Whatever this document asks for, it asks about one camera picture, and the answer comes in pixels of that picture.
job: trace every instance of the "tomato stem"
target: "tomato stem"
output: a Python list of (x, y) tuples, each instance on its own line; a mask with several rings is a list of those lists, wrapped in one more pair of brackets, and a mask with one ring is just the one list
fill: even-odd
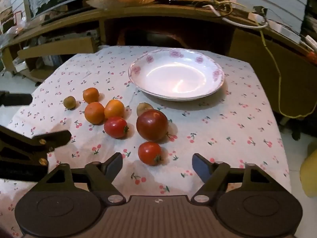
[(128, 130), (129, 130), (129, 127), (126, 125), (125, 127), (124, 127), (124, 133), (126, 134), (127, 132), (128, 132)]

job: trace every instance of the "tablecloth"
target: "tablecloth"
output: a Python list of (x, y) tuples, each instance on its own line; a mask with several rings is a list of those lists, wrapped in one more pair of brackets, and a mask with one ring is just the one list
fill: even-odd
[[(224, 70), (226, 80), (215, 94), (191, 102), (168, 102), (135, 87), (128, 67), (142, 54), (158, 47), (102, 47), (95, 54), (78, 54), (61, 65), (36, 91), (33, 102), (15, 114), (8, 127), (32, 137), (68, 129), (69, 144), (48, 154), (50, 170), (60, 163), (82, 168), (92, 161), (104, 162), (121, 152), (123, 168), (114, 186), (130, 195), (181, 195), (189, 198), (202, 186), (193, 171), (191, 158), (200, 153), (210, 160), (244, 168), (255, 163), (290, 191), (290, 179), (283, 142), (270, 104), (252, 67), (243, 61), (201, 51)], [(103, 132), (103, 125), (86, 121), (83, 90), (95, 87), (105, 106), (119, 99), (126, 107), (128, 137), (116, 140)], [(74, 96), (75, 110), (67, 110), (63, 99)], [(143, 164), (137, 155), (145, 142), (136, 131), (136, 107), (150, 103), (169, 120), (168, 135), (161, 142), (163, 162), (156, 167)], [(0, 180), (0, 223), (13, 236), (21, 236), (14, 218), (17, 201), (34, 183)]]

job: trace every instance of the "large red tomato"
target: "large red tomato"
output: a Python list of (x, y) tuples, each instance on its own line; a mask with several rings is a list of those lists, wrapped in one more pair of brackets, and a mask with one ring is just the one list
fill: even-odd
[(118, 116), (110, 117), (105, 125), (104, 125), (105, 132), (113, 137), (113, 138), (122, 138), (126, 135), (129, 130), (129, 127), (126, 124), (126, 121)]
[(158, 141), (167, 134), (168, 120), (159, 110), (146, 110), (137, 118), (137, 131), (143, 139)]
[(137, 155), (143, 163), (149, 166), (155, 166), (162, 160), (161, 147), (154, 142), (148, 141), (141, 144), (137, 151)]

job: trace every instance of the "yellow object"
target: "yellow object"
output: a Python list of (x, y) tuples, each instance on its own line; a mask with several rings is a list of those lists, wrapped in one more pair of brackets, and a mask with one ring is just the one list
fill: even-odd
[(139, 103), (139, 105), (137, 106), (137, 116), (140, 116), (141, 114), (143, 114), (146, 110), (150, 110), (150, 109), (154, 109), (153, 106), (151, 106), (148, 103)]
[(76, 99), (72, 96), (69, 96), (64, 99), (63, 104), (67, 109), (73, 109), (76, 106)]
[(315, 103), (315, 106), (313, 107), (313, 110), (310, 112), (310, 113), (307, 113), (305, 115), (298, 115), (298, 116), (288, 116), (284, 113), (282, 113), (281, 111), (281, 84), (282, 84), (282, 75), (281, 75), (281, 72), (280, 72), (280, 69), (278, 68), (278, 65), (277, 65), (277, 62), (274, 58), (274, 55), (271, 53), (271, 51), (268, 49), (268, 47), (266, 46), (266, 42), (265, 42), (265, 38), (264, 38), (264, 35), (263, 35), (263, 32), (262, 30), (260, 30), (260, 34), (261, 34), (261, 37), (262, 37), (262, 42), (263, 42), (263, 45), (265, 47), (265, 49), (267, 50), (267, 52), (269, 53), (269, 55), (272, 57), (273, 59), (273, 62), (275, 64), (275, 67), (277, 69), (277, 72), (278, 72), (278, 110), (280, 111), (281, 115), (285, 116), (285, 117), (288, 117), (288, 118), (291, 118), (291, 119), (296, 119), (296, 118), (299, 118), (299, 117), (306, 117), (306, 116), (309, 116), (310, 114), (312, 114), (315, 109), (316, 109), (316, 106), (317, 106), (317, 101)]
[(317, 149), (305, 159), (300, 169), (303, 190), (308, 197), (317, 196)]
[(122, 117), (124, 114), (124, 105), (118, 99), (110, 100), (104, 110), (105, 118), (109, 119), (110, 117), (118, 116)]

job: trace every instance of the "stacked plates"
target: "stacked plates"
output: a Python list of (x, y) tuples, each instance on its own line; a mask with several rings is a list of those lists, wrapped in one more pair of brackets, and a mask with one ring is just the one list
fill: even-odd
[(170, 101), (190, 101), (215, 93), (224, 82), (222, 68), (192, 50), (165, 48), (146, 53), (129, 67), (140, 90)]

